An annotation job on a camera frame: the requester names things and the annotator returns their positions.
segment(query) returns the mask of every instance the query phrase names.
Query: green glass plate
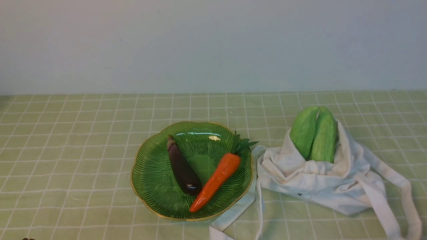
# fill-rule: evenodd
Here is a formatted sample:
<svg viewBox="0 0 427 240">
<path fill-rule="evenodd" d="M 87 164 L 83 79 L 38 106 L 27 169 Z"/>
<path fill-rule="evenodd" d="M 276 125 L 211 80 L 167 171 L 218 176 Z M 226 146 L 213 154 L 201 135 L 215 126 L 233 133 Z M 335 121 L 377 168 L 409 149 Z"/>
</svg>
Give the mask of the green glass plate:
<svg viewBox="0 0 427 240">
<path fill-rule="evenodd" d="M 175 180 L 166 149 L 168 135 L 174 136 L 203 186 L 222 156 L 230 151 L 234 137 L 233 132 L 217 123 L 181 122 L 170 125 L 145 141 L 135 158 L 131 184 L 148 209 L 168 219 L 205 220 L 223 213 L 247 192 L 253 177 L 249 147 L 241 152 L 239 169 L 202 209 L 190 213 L 190 206 L 196 197 L 185 195 Z"/>
</svg>

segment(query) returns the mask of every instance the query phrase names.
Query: purple eggplant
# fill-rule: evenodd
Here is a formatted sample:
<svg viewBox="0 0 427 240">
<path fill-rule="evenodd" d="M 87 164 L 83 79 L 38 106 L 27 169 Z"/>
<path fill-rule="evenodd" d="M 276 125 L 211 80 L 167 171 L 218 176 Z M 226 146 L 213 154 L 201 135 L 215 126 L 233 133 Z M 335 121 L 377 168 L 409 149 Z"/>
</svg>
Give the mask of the purple eggplant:
<svg viewBox="0 0 427 240">
<path fill-rule="evenodd" d="M 178 144 L 171 135 L 167 139 L 167 151 L 179 187 L 188 196 L 197 196 L 202 190 L 202 182 L 182 155 Z"/>
</svg>

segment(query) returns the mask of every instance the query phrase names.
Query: carrot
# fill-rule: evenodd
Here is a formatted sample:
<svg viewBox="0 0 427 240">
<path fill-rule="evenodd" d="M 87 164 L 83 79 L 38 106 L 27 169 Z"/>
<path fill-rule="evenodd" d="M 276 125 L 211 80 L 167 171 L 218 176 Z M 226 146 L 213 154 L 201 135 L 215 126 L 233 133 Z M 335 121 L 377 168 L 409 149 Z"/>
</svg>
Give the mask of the carrot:
<svg viewBox="0 0 427 240">
<path fill-rule="evenodd" d="M 246 147 L 252 146 L 258 142 L 249 142 L 249 139 L 240 139 L 240 134 L 234 132 L 234 140 L 231 151 L 224 154 L 216 167 L 215 172 L 209 178 L 208 182 L 197 195 L 190 207 L 190 212 L 194 213 L 200 210 L 215 195 L 221 185 L 237 171 L 240 166 L 240 152 Z"/>
</svg>

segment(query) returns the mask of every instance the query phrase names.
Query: cloth bag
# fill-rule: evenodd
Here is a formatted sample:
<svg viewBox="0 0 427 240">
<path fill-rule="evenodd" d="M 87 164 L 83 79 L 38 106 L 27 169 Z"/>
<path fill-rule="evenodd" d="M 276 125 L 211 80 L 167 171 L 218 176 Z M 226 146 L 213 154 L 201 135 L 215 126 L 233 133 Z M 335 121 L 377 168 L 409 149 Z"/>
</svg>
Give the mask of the cloth bag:
<svg viewBox="0 0 427 240">
<path fill-rule="evenodd" d="M 258 240 L 264 209 L 261 188 L 314 202 L 345 215 L 373 208 L 389 240 L 420 240 L 422 225 L 412 200 L 411 183 L 353 140 L 338 120 L 337 123 L 338 141 L 333 164 L 306 161 L 291 141 L 290 130 L 282 147 L 257 146 L 252 153 L 257 158 L 258 178 L 254 177 L 247 194 L 210 224 L 210 240 L 233 240 L 222 231 L 255 200 L 255 191 L 259 197 L 260 227 L 255 237 Z M 371 167 L 401 190 L 402 207 L 408 221 L 405 238 L 387 203 L 384 182 Z"/>
</svg>

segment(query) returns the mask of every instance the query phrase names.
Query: wall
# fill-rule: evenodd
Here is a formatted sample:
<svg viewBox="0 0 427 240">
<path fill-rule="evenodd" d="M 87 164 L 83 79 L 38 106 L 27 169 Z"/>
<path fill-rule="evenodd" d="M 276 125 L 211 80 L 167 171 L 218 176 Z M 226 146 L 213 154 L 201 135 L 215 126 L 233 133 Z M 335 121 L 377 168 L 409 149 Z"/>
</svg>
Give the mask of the wall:
<svg viewBox="0 0 427 240">
<path fill-rule="evenodd" d="M 2 0 L 0 94 L 427 88 L 426 0 Z"/>
</svg>

